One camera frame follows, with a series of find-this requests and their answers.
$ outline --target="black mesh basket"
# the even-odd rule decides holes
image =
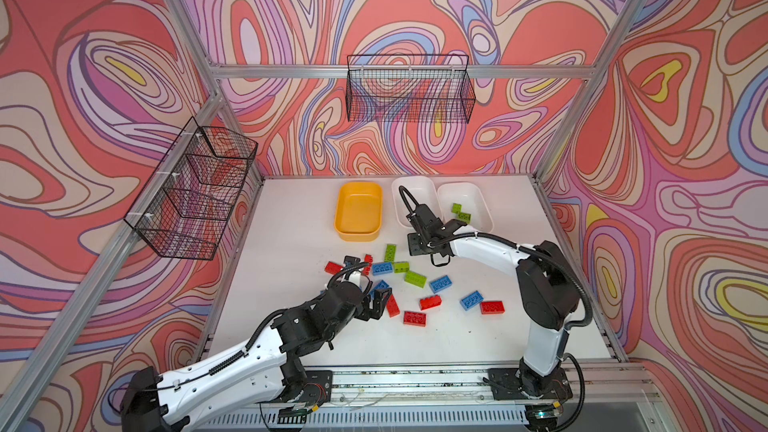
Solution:
[[[138,222],[126,222],[161,257],[213,260],[255,157],[253,140],[197,127]]]
[[[459,54],[347,56],[347,119],[468,123],[475,106],[468,61]]]

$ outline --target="orange plastic bin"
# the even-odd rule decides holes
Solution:
[[[339,190],[336,232],[347,242],[372,242],[382,227],[384,193],[375,182],[348,182]]]

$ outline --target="toy block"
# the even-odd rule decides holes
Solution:
[[[402,274],[411,270],[411,265],[408,262],[394,262],[392,266],[395,268],[396,274]]]
[[[468,311],[480,302],[482,302],[482,295],[480,295],[480,292],[474,291],[462,299],[462,307]]]
[[[417,287],[424,288],[424,285],[427,283],[427,277],[421,274],[417,274],[414,271],[408,271],[406,273],[406,282],[409,284],[413,284]]]
[[[397,250],[397,245],[395,244],[387,244],[386,245],[386,252],[384,252],[384,262],[394,262],[395,261],[395,251]]]
[[[419,327],[427,326],[427,314],[422,312],[405,312],[402,316],[402,322],[406,325],[417,325]]]
[[[389,300],[386,302],[386,311],[389,312],[389,317],[400,315],[400,307],[397,306],[394,295],[389,296]]]
[[[371,273],[374,275],[391,274],[395,271],[391,262],[379,262],[371,265]]]
[[[353,257],[351,255],[344,256],[344,267],[349,267],[350,265],[354,264],[360,264],[360,258]]]
[[[432,289],[432,293],[436,294],[443,290],[444,288],[448,288],[451,285],[453,285],[453,282],[451,282],[451,279],[448,278],[447,275],[443,275],[440,278],[437,278],[429,283],[429,288]]]
[[[379,281],[379,283],[376,284],[376,286],[374,286],[374,288],[372,288],[371,291],[370,291],[371,299],[373,299],[373,291],[377,291],[377,290],[382,289],[382,288],[392,288],[392,287],[390,287],[389,284],[387,284],[384,281]]]
[[[503,314],[504,303],[502,301],[484,301],[480,302],[480,313],[486,314]]]
[[[421,310],[427,310],[428,308],[437,307],[440,304],[442,304],[442,299],[440,298],[439,295],[432,295],[430,297],[426,297],[418,301],[418,306],[421,308]]]
[[[373,264],[373,256],[371,256],[370,254],[366,254],[366,258],[363,261],[364,262],[368,262],[369,265],[362,270],[362,274],[363,275],[368,275],[371,272],[371,265],[370,264]]]
[[[326,272],[329,274],[338,274],[341,272],[342,266],[339,264],[335,264],[334,262],[328,262],[326,264]]]

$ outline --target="white table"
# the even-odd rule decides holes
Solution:
[[[557,242],[527,176],[432,178],[472,182],[478,186],[494,221],[492,232],[518,243]],[[517,279],[484,264],[453,258],[436,268],[428,255],[410,257],[406,236],[411,229],[394,216],[394,178],[368,178],[384,190],[382,229],[374,242],[344,242],[333,229],[339,189],[360,178],[278,178],[266,180],[254,223],[226,297],[210,348],[216,354],[248,338],[259,322],[278,308],[315,297],[328,283],[328,261],[341,264],[345,255],[372,254],[383,260],[386,244],[397,244],[397,261],[434,280],[447,274],[453,286],[440,292],[443,303],[427,310],[425,328],[404,325],[402,313],[379,321],[352,320],[333,341],[302,358],[307,366],[383,364],[466,364],[519,360],[528,341],[530,319],[522,308]],[[418,300],[432,295],[403,281],[404,274],[372,276],[392,286],[401,311],[418,311]],[[485,300],[504,301],[506,312],[482,315],[479,306],[464,311],[459,299],[479,290]],[[577,317],[583,312],[577,311]],[[609,358],[597,326],[571,330],[567,350],[576,358]]]

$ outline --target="white plastic bin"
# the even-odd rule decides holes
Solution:
[[[469,225],[482,232],[493,230],[493,219],[485,205],[485,199],[480,188],[470,182],[451,182],[437,189],[437,200],[444,222],[456,218],[451,212],[453,204],[461,204],[462,212],[472,214]]]
[[[406,204],[402,203],[400,198],[399,188],[405,186],[413,197],[420,204],[427,204],[429,208],[435,213],[436,216],[440,216],[440,205],[437,200],[437,190],[435,190],[435,183],[429,177],[424,176],[409,176],[396,178],[392,182],[392,198],[395,200],[395,214],[397,214],[397,221],[403,227],[408,227],[413,230],[411,223],[408,222],[406,216],[408,215],[408,209]]]

